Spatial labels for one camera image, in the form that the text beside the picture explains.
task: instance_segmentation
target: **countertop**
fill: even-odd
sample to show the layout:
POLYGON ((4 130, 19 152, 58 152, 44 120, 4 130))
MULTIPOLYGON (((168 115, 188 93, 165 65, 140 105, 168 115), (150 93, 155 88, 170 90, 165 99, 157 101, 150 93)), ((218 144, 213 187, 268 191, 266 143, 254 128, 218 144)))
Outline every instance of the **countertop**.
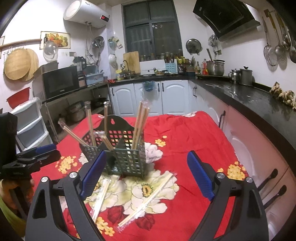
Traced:
POLYGON ((110 86, 152 80, 189 80, 232 106, 267 136, 296 176, 296 111, 274 99, 269 92, 252 86, 232 84, 222 80, 198 80, 196 77, 185 75, 144 76, 117 81, 110 86))

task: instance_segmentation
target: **wooden cutting board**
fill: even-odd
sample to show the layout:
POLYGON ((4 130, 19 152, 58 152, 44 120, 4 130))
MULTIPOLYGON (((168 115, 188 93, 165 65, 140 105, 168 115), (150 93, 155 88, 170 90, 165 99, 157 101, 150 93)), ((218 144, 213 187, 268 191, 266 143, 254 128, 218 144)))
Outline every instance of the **wooden cutting board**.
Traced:
POLYGON ((128 63, 128 68, 130 71, 134 71, 135 74, 140 74, 140 60, 139 60, 139 52, 130 52, 130 53, 124 53, 123 59, 125 59, 128 63))
POLYGON ((16 49, 8 55, 4 63, 4 73, 11 80, 18 80, 29 72, 30 67, 31 58, 28 51, 16 49))
POLYGON ((34 72, 39 68, 39 59, 35 51, 32 49, 26 49, 26 50, 28 51, 31 58, 31 67, 29 72, 23 78, 21 78, 20 81, 28 81, 32 79, 34 72))

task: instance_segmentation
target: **red plastic container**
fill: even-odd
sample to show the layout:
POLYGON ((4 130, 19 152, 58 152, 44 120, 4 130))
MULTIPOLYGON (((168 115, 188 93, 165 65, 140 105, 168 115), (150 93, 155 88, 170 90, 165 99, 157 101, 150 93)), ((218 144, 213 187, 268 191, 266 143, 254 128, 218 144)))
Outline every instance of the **red plastic container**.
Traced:
POLYGON ((12 96, 10 96, 6 101, 8 102, 9 106, 14 109, 18 105, 26 102, 29 100, 30 95, 30 87, 25 88, 12 96))

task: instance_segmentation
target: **blue gripper pad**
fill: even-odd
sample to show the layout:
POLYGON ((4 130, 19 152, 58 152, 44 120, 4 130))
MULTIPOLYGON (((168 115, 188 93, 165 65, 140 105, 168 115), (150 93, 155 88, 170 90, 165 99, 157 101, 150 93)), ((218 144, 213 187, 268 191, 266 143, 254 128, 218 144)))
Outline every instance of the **blue gripper pad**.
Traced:
POLYGON ((47 145, 47 146, 38 147, 36 149, 35 154, 36 155, 41 155, 43 153, 53 151, 53 150, 56 150, 56 149, 57 149, 57 146, 55 144, 50 144, 50 145, 47 145))
POLYGON ((213 200, 215 197, 213 193, 213 184, 205 170, 203 169, 201 165, 201 160, 199 157, 195 154, 194 151, 190 151, 187 155, 187 164, 188 167, 198 185, 200 188, 202 195, 206 198, 208 198, 210 201, 213 200))
POLYGON ((82 180, 82 188, 80 192, 80 197, 85 200, 87 197, 91 196, 98 180, 106 166, 107 155, 105 151, 102 151, 95 161, 93 162, 91 168, 82 180))

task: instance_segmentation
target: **window frame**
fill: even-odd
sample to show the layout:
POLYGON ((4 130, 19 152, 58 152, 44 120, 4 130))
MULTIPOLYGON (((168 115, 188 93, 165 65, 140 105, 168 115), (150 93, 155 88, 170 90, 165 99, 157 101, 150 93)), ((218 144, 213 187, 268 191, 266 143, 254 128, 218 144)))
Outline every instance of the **window frame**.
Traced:
POLYGON ((134 3, 131 3, 131 4, 122 5, 122 13, 123 13, 123 17, 122 17, 122 20, 123 20, 123 34, 124 34, 124 41, 125 41, 125 46, 126 46, 126 53, 129 53, 129 50, 131 49, 131 47, 130 47, 128 41, 127 41, 126 29, 127 28, 138 27, 138 26, 143 26, 143 25, 149 24, 150 35, 151 35, 150 45, 151 45, 151 49, 152 49, 152 52, 151 53, 153 53, 154 56, 155 56, 155 59, 157 59, 152 24, 154 24, 154 23, 164 23, 164 22, 175 22, 175 24, 176 24, 176 30, 177 30, 178 49, 182 49, 183 50, 183 48, 182 48, 181 34, 180 34, 180 28, 179 28, 179 22, 178 22, 178 17, 177 17, 177 12, 176 12, 174 1, 173 0, 168 0, 168 1, 171 1, 172 2, 174 14, 175 14, 175 18, 160 18, 158 20, 151 20, 149 2, 154 2, 154 1, 157 1, 157 0, 145 0, 145 1, 139 1, 139 2, 134 2, 134 3), (139 24, 136 24, 136 25, 126 25, 126 10, 125 10, 125 7, 131 6, 131 5, 134 5, 134 4, 143 3, 143 2, 145 2, 146 5, 147 5, 147 10, 148 10, 148 15, 149 15, 149 21, 148 22, 147 21, 143 21, 142 23, 139 23, 139 24))

